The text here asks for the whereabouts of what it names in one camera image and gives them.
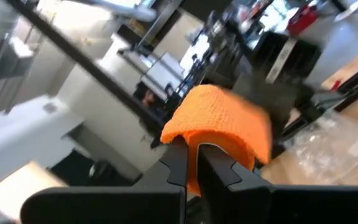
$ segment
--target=clear plastic bag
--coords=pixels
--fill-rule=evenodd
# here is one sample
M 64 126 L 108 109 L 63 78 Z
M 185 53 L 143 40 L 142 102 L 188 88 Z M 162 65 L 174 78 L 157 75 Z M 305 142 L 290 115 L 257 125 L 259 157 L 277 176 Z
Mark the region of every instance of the clear plastic bag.
M 358 183 L 358 125 L 333 111 L 284 142 L 316 184 Z

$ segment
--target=window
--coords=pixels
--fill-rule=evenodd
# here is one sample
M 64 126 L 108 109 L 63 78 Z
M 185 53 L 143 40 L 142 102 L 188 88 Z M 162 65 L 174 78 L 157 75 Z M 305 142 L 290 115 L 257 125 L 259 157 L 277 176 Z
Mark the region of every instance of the window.
M 19 221 L 20 209 L 31 195 L 51 187 L 67 185 L 31 161 L 0 182 L 0 212 Z

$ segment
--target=orange towel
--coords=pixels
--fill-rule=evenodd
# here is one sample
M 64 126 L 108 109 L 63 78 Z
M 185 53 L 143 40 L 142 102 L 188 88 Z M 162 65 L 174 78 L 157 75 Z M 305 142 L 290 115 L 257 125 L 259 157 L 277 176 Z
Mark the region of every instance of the orange towel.
M 189 145 L 188 190 L 200 195 L 196 179 L 198 146 L 213 143 L 252 170 L 255 157 L 269 161 L 272 145 L 270 120 L 262 108 L 213 85 L 192 89 L 165 125 L 161 141 L 182 135 Z

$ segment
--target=wooden table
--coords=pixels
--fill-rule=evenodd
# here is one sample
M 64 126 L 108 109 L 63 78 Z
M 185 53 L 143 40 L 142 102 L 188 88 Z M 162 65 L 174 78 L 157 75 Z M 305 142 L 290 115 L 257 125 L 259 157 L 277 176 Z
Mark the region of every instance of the wooden table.
M 344 83 L 357 72 L 358 56 L 328 78 L 322 86 L 330 89 L 336 80 L 341 80 L 341 83 Z M 358 100 L 343 110 L 341 115 L 358 124 Z M 297 117 L 298 113 L 294 112 L 291 121 Z M 304 169 L 299 165 L 294 155 L 288 151 L 264 166 L 261 171 L 262 177 L 273 184 L 316 184 L 313 178 L 306 176 Z M 341 184 L 358 185 L 358 177 L 346 180 Z

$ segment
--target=red tool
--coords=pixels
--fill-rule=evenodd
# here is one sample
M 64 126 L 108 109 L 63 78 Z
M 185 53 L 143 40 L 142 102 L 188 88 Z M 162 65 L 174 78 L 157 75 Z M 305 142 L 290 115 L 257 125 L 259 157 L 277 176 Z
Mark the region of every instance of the red tool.
M 331 88 L 331 90 L 336 91 L 339 88 L 339 86 L 341 85 L 341 82 L 342 82 L 342 80 L 336 80 L 334 83 L 334 86 Z
M 290 35 L 299 35 L 318 18 L 316 7 L 305 5 L 288 21 L 287 30 Z

